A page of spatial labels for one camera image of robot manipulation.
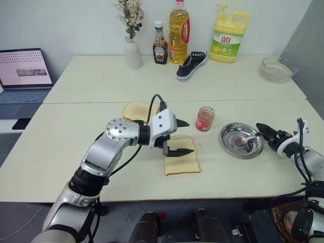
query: white vase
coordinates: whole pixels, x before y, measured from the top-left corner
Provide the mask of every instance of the white vase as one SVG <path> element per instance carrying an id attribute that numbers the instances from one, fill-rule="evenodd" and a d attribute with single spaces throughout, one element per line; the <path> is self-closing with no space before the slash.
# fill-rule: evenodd
<path id="1" fill-rule="evenodd" d="M 130 39 L 129 36 L 126 36 L 125 40 L 126 43 L 124 45 L 124 51 L 127 65 L 131 69 L 138 69 L 142 66 L 140 48 L 133 39 Z"/>

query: metal spoon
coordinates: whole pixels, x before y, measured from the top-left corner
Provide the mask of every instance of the metal spoon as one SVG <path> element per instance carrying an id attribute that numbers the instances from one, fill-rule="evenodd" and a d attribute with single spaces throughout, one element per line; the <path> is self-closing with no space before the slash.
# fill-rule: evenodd
<path id="1" fill-rule="evenodd" d="M 238 138 L 235 139 L 235 144 L 238 145 L 238 146 L 246 145 L 249 140 L 254 139 L 254 138 L 258 137 L 258 136 L 259 136 L 259 134 L 256 133 L 256 134 L 248 136 L 247 138 L 238 137 Z"/>

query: sneaker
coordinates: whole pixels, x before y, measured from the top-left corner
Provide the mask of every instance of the sneaker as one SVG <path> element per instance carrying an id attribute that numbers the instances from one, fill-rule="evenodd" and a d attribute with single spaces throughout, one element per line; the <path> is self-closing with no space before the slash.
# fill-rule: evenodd
<path id="1" fill-rule="evenodd" d="M 196 50 L 190 53 L 187 60 L 179 66 L 177 71 L 177 79 L 179 81 L 187 81 L 190 79 L 193 72 L 203 66 L 207 61 L 207 51 L 206 50 Z"/>

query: laptop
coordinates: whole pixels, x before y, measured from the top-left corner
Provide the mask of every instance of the laptop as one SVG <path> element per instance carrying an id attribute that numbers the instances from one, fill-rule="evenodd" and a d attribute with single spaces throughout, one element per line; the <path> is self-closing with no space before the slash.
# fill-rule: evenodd
<path id="1" fill-rule="evenodd" d="M 40 48 L 0 51 L 0 119 L 32 118 L 53 87 Z"/>

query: laptop keyboard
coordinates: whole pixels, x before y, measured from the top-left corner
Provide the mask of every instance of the laptop keyboard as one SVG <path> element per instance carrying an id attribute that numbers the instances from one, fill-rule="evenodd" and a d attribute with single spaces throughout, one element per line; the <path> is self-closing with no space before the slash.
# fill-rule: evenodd
<path id="1" fill-rule="evenodd" d="M 0 104 L 42 103 L 49 90 L 2 92 Z"/>

